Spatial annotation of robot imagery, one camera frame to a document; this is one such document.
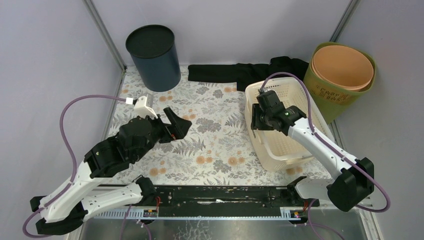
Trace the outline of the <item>green ribbed waste bin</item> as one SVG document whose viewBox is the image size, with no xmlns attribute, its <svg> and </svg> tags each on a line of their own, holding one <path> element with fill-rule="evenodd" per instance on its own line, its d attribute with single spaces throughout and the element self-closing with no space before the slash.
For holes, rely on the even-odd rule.
<svg viewBox="0 0 424 240">
<path fill-rule="evenodd" d="M 347 45 L 343 45 L 336 42 L 324 42 L 318 45 L 314 53 L 316 53 L 317 50 L 323 47 L 331 46 L 331 45 L 340 45 L 340 46 L 349 47 Z M 376 78 L 376 72 L 377 72 L 377 66 L 374 59 L 363 51 L 360 51 L 360 50 L 357 50 L 357 51 L 363 53 L 371 61 L 371 64 L 374 68 L 374 77 L 372 78 L 371 82 L 360 91 L 346 90 L 344 88 L 332 85 L 322 80 L 318 75 L 316 75 L 313 72 L 312 57 L 314 53 L 312 54 L 309 66 L 303 78 L 303 83 L 305 84 L 306 88 L 308 89 L 309 93 L 311 94 L 313 100 L 315 101 L 317 107 L 319 108 L 323 118 L 325 119 L 327 123 L 330 123 L 333 120 L 335 120 L 350 105 L 352 105 L 359 97 L 361 97 L 366 92 L 368 92 L 374 84 L 374 80 Z"/>
</svg>

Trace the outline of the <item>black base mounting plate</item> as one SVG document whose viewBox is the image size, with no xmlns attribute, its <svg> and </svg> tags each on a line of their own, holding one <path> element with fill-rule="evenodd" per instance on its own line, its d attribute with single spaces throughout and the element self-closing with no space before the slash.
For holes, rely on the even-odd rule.
<svg viewBox="0 0 424 240">
<path fill-rule="evenodd" d="M 293 186 L 177 186 L 158 185 L 155 195 L 136 203 L 137 207 L 156 209 L 200 205 L 254 205 L 302 209 L 318 207 L 318 200 L 301 198 Z"/>
</svg>

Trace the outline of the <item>orange inner bucket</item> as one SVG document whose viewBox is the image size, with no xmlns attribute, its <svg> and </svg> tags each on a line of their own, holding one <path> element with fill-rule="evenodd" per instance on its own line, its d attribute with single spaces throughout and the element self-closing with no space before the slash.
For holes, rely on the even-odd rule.
<svg viewBox="0 0 424 240">
<path fill-rule="evenodd" d="M 353 92 L 365 88 L 374 77 L 371 61 L 348 46 L 324 46 L 314 53 L 311 64 L 312 71 L 322 80 Z"/>
</svg>

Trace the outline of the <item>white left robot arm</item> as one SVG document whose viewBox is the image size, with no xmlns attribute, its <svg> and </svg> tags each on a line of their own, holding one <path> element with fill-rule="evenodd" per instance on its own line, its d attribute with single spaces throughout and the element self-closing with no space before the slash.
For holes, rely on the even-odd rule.
<svg viewBox="0 0 424 240">
<path fill-rule="evenodd" d="M 157 192 L 147 177 L 103 194 L 93 195 L 92 190 L 127 170 L 156 144 L 181 140 L 187 135 L 191 121 L 177 116 L 169 107 L 164 113 L 168 123 L 160 116 L 131 119 L 116 135 L 99 142 L 85 155 L 68 183 L 50 195 L 32 198 L 32 211 L 40 214 L 35 224 L 38 235 L 65 235 L 88 219 L 120 206 L 154 206 Z"/>
</svg>

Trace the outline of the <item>black cloth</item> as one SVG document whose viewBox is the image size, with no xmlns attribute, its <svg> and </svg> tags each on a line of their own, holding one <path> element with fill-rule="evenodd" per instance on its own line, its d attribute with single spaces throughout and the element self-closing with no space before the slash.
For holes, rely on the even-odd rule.
<svg viewBox="0 0 424 240">
<path fill-rule="evenodd" d="M 309 63 L 299 58 L 279 56 L 271 58 L 269 63 L 236 64 L 191 64 L 188 66 L 188 80 L 202 83 L 236 83 L 238 91 L 265 80 L 277 72 L 287 72 L 303 79 Z"/>
</svg>

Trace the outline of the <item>dark blue cylindrical bin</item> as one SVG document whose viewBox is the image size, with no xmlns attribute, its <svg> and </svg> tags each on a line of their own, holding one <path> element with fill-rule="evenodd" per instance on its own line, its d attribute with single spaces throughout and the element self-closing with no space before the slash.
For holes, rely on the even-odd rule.
<svg viewBox="0 0 424 240">
<path fill-rule="evenodd" d="M 158 24 L 139 27 L 128 35 L 125 48 L 146 88 L 167 92 L 179 84 L 181 70 L 171 29 Z"/>
</svg>

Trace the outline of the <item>floral patterned table mat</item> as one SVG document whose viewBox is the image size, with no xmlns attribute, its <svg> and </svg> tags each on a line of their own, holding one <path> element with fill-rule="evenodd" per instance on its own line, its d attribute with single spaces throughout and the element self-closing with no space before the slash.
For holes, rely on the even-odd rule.
<svg viewBox="0 0 424 240">
<path fill-rule="evenodd" d="M 327 179 L 330 175 L 314 158 L 302 159 L 288 169 L 264 168 L 252 145 L 245 120 L 246 95 L 235 83 L 202 83 L 181 80 L 166 92 L 150 92 L 153 109 L 162 114 L 171 108 L 192 122 L 187 136 L 157 144 L 139 162 L 115 175 L 110 184 L 126 185 L 145 176 L 156 185 L 284 186 L 297 177 Z"/>
</svg>

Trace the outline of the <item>cream perforated plastic basket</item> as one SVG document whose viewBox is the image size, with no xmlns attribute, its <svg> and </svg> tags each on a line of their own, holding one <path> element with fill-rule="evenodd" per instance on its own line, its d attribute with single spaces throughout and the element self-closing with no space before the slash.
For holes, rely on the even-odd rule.
<svg viewBox="0 0 424 240">
<path fill-rule="evenodd" d="M 245 89 L 246 104 L 244 116 L 250 140 L 262 167 L 270 172 L 281 172 L 307 163 L 314 157 L 298 142 L 274 131 L 252 130 L 252 107 L 256 104 L 259 89 L 263 82 L 250 84 Z M 285 107 L 296 106 L 308 112 L 308 102 L 304 89 L 293 77 L 279 77 L 267 82 L 265 88 L 277 93 Z"/>
</svg>

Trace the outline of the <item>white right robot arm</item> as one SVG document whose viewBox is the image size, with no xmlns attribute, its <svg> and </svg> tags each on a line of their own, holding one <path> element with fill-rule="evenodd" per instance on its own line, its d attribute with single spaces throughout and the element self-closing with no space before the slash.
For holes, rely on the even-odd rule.
<svg viewBox="0 0 424 240">
<path fill-rule="evenodd" d="M 251 129 L 278 131 L 301 144 L 330 173 L 330 179 L 301 177 L 291 184 L 287 201 L 293 206 L 306 199 L 327 200 L 348 212 L 374 192 L 374 165 L 368 158 L 348 161 L 350 156 L 338 147 L 298 107 L 285 107 L 273 90 L 261 90 L 252 105 Z"/>
</svg>

